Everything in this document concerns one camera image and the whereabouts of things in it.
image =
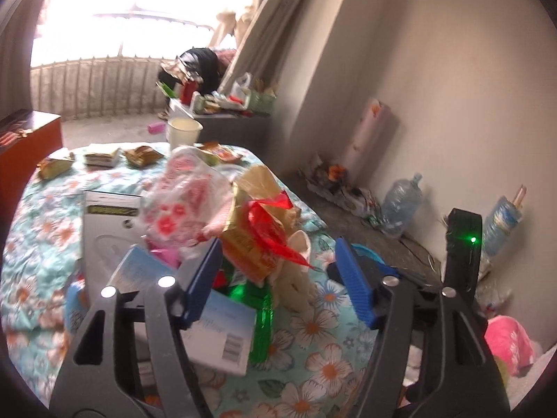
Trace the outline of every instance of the plastic bottle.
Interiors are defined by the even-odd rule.
[[[482,250],[493,258],[505,244],[511,231],[519,223],[522,214],[507,198],[502,196],[484,221]]]
[[[383,223],[381,230],[391,237],[400,237],[410,224],[414,213],[422,203],[422,191],[418,182],[422,179],[419,173],[412,180],[399,179],[387,192],[381,205]]]

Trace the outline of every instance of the white cup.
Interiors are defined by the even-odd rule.
[[[171,151],[178,146],[192,146],[199,138],[203,126],[194,118],[177,116],[166,124],[166,140]]]

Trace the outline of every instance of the pink floral plastic bag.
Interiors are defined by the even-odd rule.
[[[145,196],[139,221],[164,246],[190,247],[222,233],[233,195],[230,182],[193,146],[175,149]]]

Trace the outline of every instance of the bed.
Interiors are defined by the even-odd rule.
[[[122,144],[129,149],[137,144]],[[167,143],[153,147],[168,153]],[[243,166],[261,163],[251,152]],[[144,170],[127,167],[122,157],[112,169],[86,167],[87,148],[74,150],[73,168],[51,181],[35,172],[24,190],[6,241],[0,280],[0,313],[9,356],[21,377],[48,405],[69,347],[64,328],[65,290],[81,256],[83,191],[140,194],[161,174],[164,161]],[[198,366],[208,405],[222,418],[332,417],[363,375],[376,332],[360,323],[345,289],[328,280],[323,268],[332,260],[334,240],[327,226],[288,188],[302,209],[301,226],[312,244],[311,272],[317,299],[295,314],[279,307],[266,362],[233,377]]]

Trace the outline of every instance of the beige curtain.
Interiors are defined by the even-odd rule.
[[[222,79],[219,92],[228,93],[234,80],[246,72],[254,78],[272,76],[268,69],[277,63],[276,58],[281,54],[279,40],[293,23],[301,1],[264,0]]]

